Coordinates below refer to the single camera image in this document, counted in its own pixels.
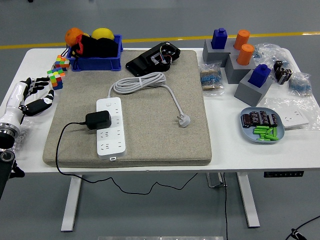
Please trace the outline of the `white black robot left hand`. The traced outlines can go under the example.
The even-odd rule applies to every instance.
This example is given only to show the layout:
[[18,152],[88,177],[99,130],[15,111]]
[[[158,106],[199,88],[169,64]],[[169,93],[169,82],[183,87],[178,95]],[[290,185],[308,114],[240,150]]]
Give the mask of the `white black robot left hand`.
[[54,100],[54,91],[49,90],[48,94],[33,102],[25,104],[28,97],[36,94],[48,86],[50,79],[48,77],[27,78],[19,81],[13,88],[12,93],[6,103],[4,115],[0,118],[0,130],[13,131],[17,134],[20,130],[23,117],[35,116],[52,106]]

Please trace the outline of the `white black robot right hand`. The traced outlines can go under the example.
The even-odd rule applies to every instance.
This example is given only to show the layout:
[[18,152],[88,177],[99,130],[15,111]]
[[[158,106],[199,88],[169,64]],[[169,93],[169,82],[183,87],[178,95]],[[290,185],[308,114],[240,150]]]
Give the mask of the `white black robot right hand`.
[[307,240],[297,229],[292,228],[290,236],[295,240]]

